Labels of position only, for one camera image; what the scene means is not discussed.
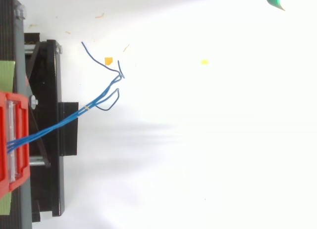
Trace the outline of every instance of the gray metal bar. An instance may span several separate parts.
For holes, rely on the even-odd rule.
[[[42,156],[30,156],[30,166],[44,166],[45,162]]]
[[[32,54],[34,48],[35,48],[35,45],[24,45],[24,53],[25,54]]]

